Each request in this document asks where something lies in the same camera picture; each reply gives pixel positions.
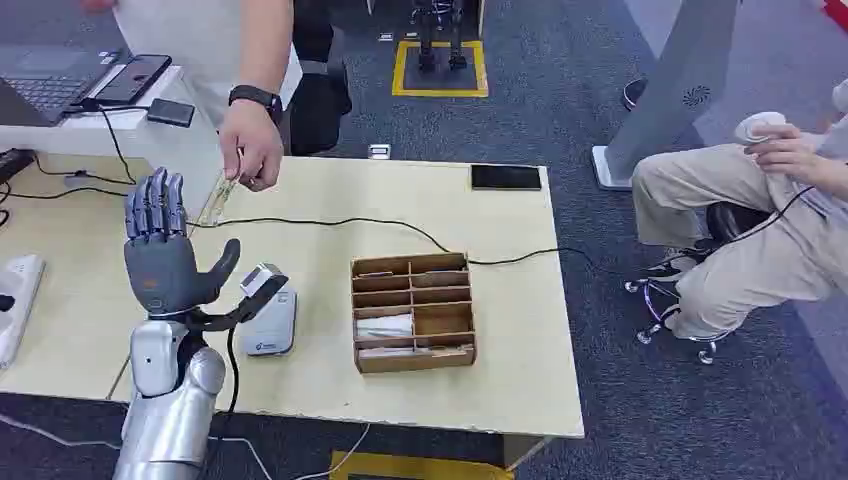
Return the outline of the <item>person's left hand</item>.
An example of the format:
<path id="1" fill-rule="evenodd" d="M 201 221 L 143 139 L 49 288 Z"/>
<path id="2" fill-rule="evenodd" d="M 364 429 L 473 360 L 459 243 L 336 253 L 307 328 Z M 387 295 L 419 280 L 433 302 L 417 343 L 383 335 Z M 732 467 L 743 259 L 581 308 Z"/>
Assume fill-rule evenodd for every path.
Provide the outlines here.
<path id="1" fill-rule="evenodd" d="M 273 187 L 278 180 L 283 144 L 276 124 L 260 104 L 235 100 L 219 130 L 224 175 L 254 192 Z"/>

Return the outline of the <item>person's hand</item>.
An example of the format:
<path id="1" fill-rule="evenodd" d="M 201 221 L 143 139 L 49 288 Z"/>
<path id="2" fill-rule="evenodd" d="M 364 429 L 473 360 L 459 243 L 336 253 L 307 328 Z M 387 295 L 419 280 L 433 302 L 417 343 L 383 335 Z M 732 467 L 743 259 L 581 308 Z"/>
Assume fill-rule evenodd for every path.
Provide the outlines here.
<path id="1" fill-rule="evenodd" d="M 752 155 L 763 171 L 789 175 L 810 185 L 823 178 L 826 161 L 814 153 L 794 125 L 766 125 L 755 134 L 766 139 L 745 147 L 744 153 Z"/>

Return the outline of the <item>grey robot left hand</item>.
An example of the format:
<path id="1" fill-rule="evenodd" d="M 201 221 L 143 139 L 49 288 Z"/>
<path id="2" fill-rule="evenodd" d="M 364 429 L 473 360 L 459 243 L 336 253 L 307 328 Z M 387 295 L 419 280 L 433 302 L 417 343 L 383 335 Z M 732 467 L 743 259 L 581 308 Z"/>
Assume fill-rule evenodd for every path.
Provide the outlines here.
<path id="1" fill-rule="evenodd" d="M 136 299 L 153 317 L 217 300 L 241 255 L 240 241 L 230 239 L 210 270 L 198 270 L 188 237 L 183 181 L 181 174 L 158 167 L 125 199 L 127 275 Z"/>

